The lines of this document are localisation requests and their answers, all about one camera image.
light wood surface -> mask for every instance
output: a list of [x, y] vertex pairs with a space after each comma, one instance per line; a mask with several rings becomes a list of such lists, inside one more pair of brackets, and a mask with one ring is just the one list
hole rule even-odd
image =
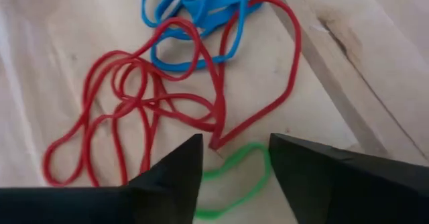
[[364, 150], [427, 165], [426, 0], [286, 2], [305, 32], [303, 54]]
[[[158, 0], [149, 0], [153, 13]], [[0, 0], [1, 73], [1, 186], [45, 185], [41, 157], [50, 142], [60, 137], [80, 113], [83, 78], [92, 62], [114, 49], [132, 51], [152, 33], [140, 19], [140, 0]], [[204, 43], [215, 53], [219, 32]], [[268, 6], [246, 22], [236, 57], [228, 62], [225, 94], [226, 129], [246, 119], [274, 99], [285, 87], [294, 48], [282, 22]], [[164, 42], [158, 52], [172, 62], [189, 59], [192, 46]], [[239, 146], [249, 141], [267, 142], [269, 133], [288, 133], [338, 148], [357, 145], [357, 140], [338, 112], [306, 59], [300, 62], [296, 88], [290, 99], [223, 148], [219, 154], [204, 153], [206, 168], [222, 164]], [[137, 85], [127, 86], [130, 91]], [[184, 82], [167, 84], [171, 91], [192, 92], [213, 99], [206, 71]], [[117, 100], [106, 86], [97, 97], [95, 112], [108, 113]], [[180, 103], [195, 115], [204, 109]], [[162, 119], [156, 135], [153, 161], [173, 150], [196, 130], [171, 119]], [[143, 152], [141, 124], [137, 115], [121, 121], [130, 173], [137, 174]], [[209, 133], [204, 134], [207, 141]], [[97, 132], [93, 158], [102, 185], [119, 183], [119, 173], [108, 124]], [[53, 171], [63, 178], [77, 160], [78, 138], [56, 154]], [[199, 202], [204, 207], [225, 206], [243, 195], [261, 176], [261, 156], [252, 156], [226, 177], [204, 183]], [[82, 177], [74, 185], [88, 185]], [[294, 216], [274, 177], [251, 202], [231, 211], [217, 223], [294, 223]]]

blue rubber band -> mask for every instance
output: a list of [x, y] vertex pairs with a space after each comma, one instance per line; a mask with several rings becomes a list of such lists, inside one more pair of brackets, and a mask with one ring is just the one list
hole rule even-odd
[[[261, 6], [261, 4], [258, 4], [248, 8], [248, 0], [179, 0], [178, 4], [173, 8], [173, 10], [163, 19], [163, 14], [174, 1], [175, 0], [162, 0], [155, 10], [156, 21], [151, 21], [148, 19], [144, 7], [146, 0], [141, 0], [141, 18], [149, 27], [157, 27], [163, 22], [163, 20], [176, 16], [179, 10], [185, 8], [191, 15], [195, 26], [202, 29], [200, 37], [205, 38], [218, 27], [225, 25], [239, 9], [238, 30], [233, 45], [226, 55], [215, 56], [213, 58], [213, 62], [215, 64], [224, 62], [234, 56], [238, 49], [241, 35], [243, 34], [243, 26], [246, 16], [250, 13], [253, 13]], [[151, 60], [153, 64], [155, 64], [161, 70], [167, 70], [171, 72], [187, 71], [190, 67], [190, 62], [169, 64], [161, 61], [156, 56], [156, 45], [166, 38], [190, 40], [190, 37], [182, 29], [167, 29], [151, 49]], [[199, 60], [197, 63], [197, 68], [200, 69], [204, 67], [206, 67], [206, 62], [204, 60]]]

wooden plank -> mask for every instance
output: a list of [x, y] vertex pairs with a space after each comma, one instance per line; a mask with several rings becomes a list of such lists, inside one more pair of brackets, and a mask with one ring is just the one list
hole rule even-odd
[[303, 54], [365, 152], [427, 165], [422, 107], [428, 98], [418, 84], [426, 68], [380, 6], [374, 0], [285, 1], [302, 24]]

tangled rubber band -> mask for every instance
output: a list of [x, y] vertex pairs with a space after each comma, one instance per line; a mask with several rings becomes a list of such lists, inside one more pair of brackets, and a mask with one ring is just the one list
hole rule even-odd
[[[285, 91], [272, 103], [253, 114], [251, 117], [240, 123], [238, 126], [234, 127], [229, 133], [222, 135], [226, 119], [226, 102], [223, 92], [225, 81], [225, 65], [220, 64], [216, 66], [213, 63], [210, 54], [208, 53], [204, 44], [201, 42], [197, 29], [190, 21], [177, 17], [167, 19], [156, 28], [154, 35], [136, 52], [128, 53], [120, 50], [107, 52], [92, 65], [88, 74], [86, 75], [83, 86], [82, 113], [80, 114], [80, 117], [63, 137], [57, 139], [49, 145], [48, 149], [44, 154], [43, 174], [46, 181], [52, 186], [66, 186], [74, 182], [82, 174], [82, 171], [85, 168], [88, 173], [88, 177], [91, 181], [91, 184], [93, 186], [99, 186], [99, 181], [95, 174], [90, 154], [92, 138], [95, 130], [100, 125], [100, 123], [105, 120], [111, 119], [111, 131], [117, 153], [117, 159], [119, 162], [121, 183], [127, 184], [128, 174], [125, 165], [123, 148], [119, 137], [118, 120], [129, 114], [133, 110], [137, 110], [139, 112], [141, 120], [143, 121], [145, 151], [140, 165], [140, 172], [145, 172], [146, 170], [149, 170], [151, 166], [150, 153], [161, 116], [177, 119], [196, 129], [212, 132], [209, 146], [210, 148], [217, 150], [223, 147], [229, 140], [233, 139], [242, 131], [244, 131], [252, 123], [256, 122], [258, 119], [261, 119], [263, 116], [267, 115], [269, 112], [273, 111], [276, 107], [281, 105], [292, 92], [296, 79], [296, 73], [298, 71], [298, 64], [301, 52], [300, 24], [298, 23], [298, 19], [294, 15], [293, 11], [280, 0], [250, 0], [248, 7], [252, 7], [253, 5], [262, 2], [269, 2], [282, 8], [289, 15], [295, 28], [295, 50], [290, 76], [286, 83]], [[225, 26], [219, 49], [220, 55], [224, 55], [226, 52], [228, 36], [231, 31], [231, 28], [234, 26], [237, 19], [238, 13], [236, 12]], [[180, 76], [172, 76], [166, 74], [165, 72], [156, 68], [147, 60], [140, 57], [144, 52], [149, 50], [159, 40], [161, 35], [171, 25], [176, 25], [180, 27], [184, 32], [189, 35], [189, 37], [195, 44], [190, 68]], [[200, 55], [207, 62], [207, 68], [210, 73], [210, 77], [215, 90], [216, 97], [213, 103], [203, 97], [191, 93], [168, 93], [163, 83], [163, 80], [177, 82], [188, 78], [196, 69], [198, 57]], [[125, 92], [125, 83], [127, 82], [127, 78], [129, 77], [131, 72], [134, 70], [140, 71], [141, 84], [137, 94], [128, 95]], [[91, 119], [90, 109], [93, 105], [94, 99], [101, 87], [101, 84], [103, 83], [103, 80], [110, 72], [112, 73], [110, 84], [113, 94], [121, 102], [115, 107], [113, 113], [103, 114], [96, 117], [95, 119]], [[147, 88], [149, 77], [151, 77], [154, 82], [154, 95], [153, 97], [144, 99], [143, 96]], [[177, 110], [174, 105], [175, 99], [182, 99], [199, 103], [207, 108], [208, 113], [202, 117], [189, 116]], [[161, 106], [162, 101], [165, 101], [170, 109], [164, 109]], [[147, 110], [152, 110], [154, 112], [151, 121], [149, 121], [149, 117], [146, 114]], [[83, 137], [81, 143], [80, 157], [78, 159], [76, 168], [66, 180], [58, 180], [52, 175], [50, 171], [52, 155], [58, 149], [58, 147], [60, 147], [62, 144], [65, 144], [71, 137], [73, 137], [78, 132], [79, 129], [83, 130]], [[218, 213], [211, 211], [200, 213], [202, 216], [206, 215], [207, 217], [219, 215]]]
[[[163, 22], [162, 16], [165, 14], [167, 8], [173, 3], [174, 0], [162, 0], [160, 4], [156, 7], [155, 10], [155, 19], [156, 21], [150, 21], [146, 15], [145, 2], [146, 0], [141, 0], [141, 17], [143, 21], [149, 27], [156, 27], [161, 22]], [[191, 15], [192, 22], [196, 27], [202, 29], [200, 34], [201, 38], [207, 37], [218, 27], [225, 25], [234, 13], [239, 9], [239, 26], [237, 30], [237, 35], [235, 37], [233, 46], [227, 54], [219, 55], [213, 57], [212, 61], [215, 64], [224, 62], [232, 58], [240, 44], [240, 39], [243, 34], [243, 26], [245, 17], [254, 12], [260, 7], [260, 4], [252, 5], [252, 7], [247, 7], [249, 0], [179, 0], [178, 4], [174, 7], [172, 12], [168, 14], [166, 19], [174, 17], [177, 15], [179, 10], [185, 8]], [[183, 30], [181, 29], [168, 29], [166, 30], [161, 38], [155, 43], [151, 49], [151, 61], [159, 69], [170, 71], [170, 72], [185, 72], [190, 68], [190, 62], [182, 62], [179, 64], [169, 64], [160, 60], [156, 55], [156, 45], [159, 44], [162, 40], [166, 38], [176, 38], [181, 40], [190, 40]], [[196, 68], [201, 69], [206, 67], [206, 62], [204, 59], [197, 62]]]

green rubber band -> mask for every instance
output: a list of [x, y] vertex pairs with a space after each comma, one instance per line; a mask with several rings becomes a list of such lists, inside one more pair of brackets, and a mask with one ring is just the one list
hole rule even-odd
[[246, 146], [243, 146], [242, 148], [238, 149], [232, 156], [229, 156], [227, 160], [225, 160], [225, 163], [216, 170], [207, 170], [204, 171], [202, 174], [202, 181], [212, 180], [214, 178], [218, 178], [222, 176], [224, 173], [226, 173], [228, 170], [230, 170], [232, 167], [235, 167], [240, 162], [243, 161], [244, 158], [246, 158], [250, 152], [253, 152], [255, 150], [260, 150], [263, 153], [263, 160], [265, 164], [265, 174], [262, 176], [262, 178], [259, 180], [259, 182], [251, 189], [243, 198], [235, 201], [228, 207], [225, 207], [220, 210], [206, 210], [206, 209], [198, 209], [195, 211], [195, 217], [198, 219], [206, 219], [206, 220], [214, 220], [218, 219], [228, 211], [234, 209], [235, 207], [245, 203], [246, 201], [252, 199], [257, 193], [261, 191], [261, 189], [267, 184], [267, 181], [269, 179], [269, 174], [271, 172], [271, 161], [269, 158], [269, 152], [267, 147], [265, 147], [263, 144], [259, 143], [250, 143]]

